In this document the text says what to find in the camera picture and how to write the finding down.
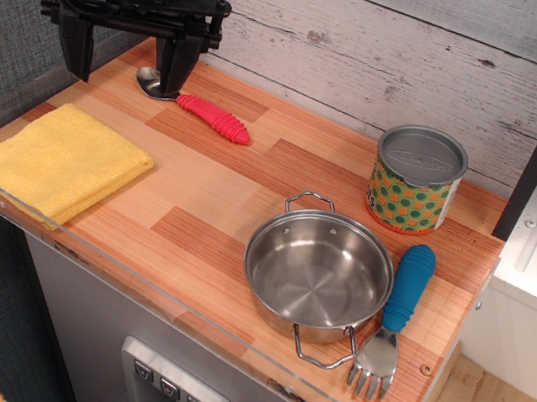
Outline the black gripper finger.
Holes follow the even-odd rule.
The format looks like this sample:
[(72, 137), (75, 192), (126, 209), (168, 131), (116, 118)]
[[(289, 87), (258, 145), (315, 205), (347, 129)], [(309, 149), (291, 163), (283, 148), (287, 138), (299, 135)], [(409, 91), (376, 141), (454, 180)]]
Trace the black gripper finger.
[(89, 79), (93, 53), (93, 24), (76, 15), (62, 15), (59, 39), (68, 72), (79, 80)]
[(160, 73), (160, 90), (176, 96), (191, 74), (205, 45), (202, 41), (156, 38), (156, 69)]

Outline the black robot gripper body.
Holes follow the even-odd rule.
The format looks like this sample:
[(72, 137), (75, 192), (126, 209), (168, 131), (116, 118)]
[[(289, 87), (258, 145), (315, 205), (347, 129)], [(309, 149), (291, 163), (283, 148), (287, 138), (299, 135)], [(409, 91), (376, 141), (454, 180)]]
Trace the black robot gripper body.
[(65, 11), (97, 26), (161, 37), (202, 40), (202, 50), (217, 49), (226, 0), (41, 0), (41, 12), (55, 21)]

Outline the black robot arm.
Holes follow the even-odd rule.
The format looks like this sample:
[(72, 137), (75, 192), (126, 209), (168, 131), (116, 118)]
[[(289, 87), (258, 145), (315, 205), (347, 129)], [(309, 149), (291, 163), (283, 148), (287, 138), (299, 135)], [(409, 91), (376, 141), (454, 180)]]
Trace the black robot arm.
[(231, 13), (226, 0), (41, 0), (42, 14), (58, 27), (66, 67), (89, 79), (95, 27), (121, 30), (157, 41), (159, 89), (178, 95), (199, 56), (217, 49), (222, 22)]

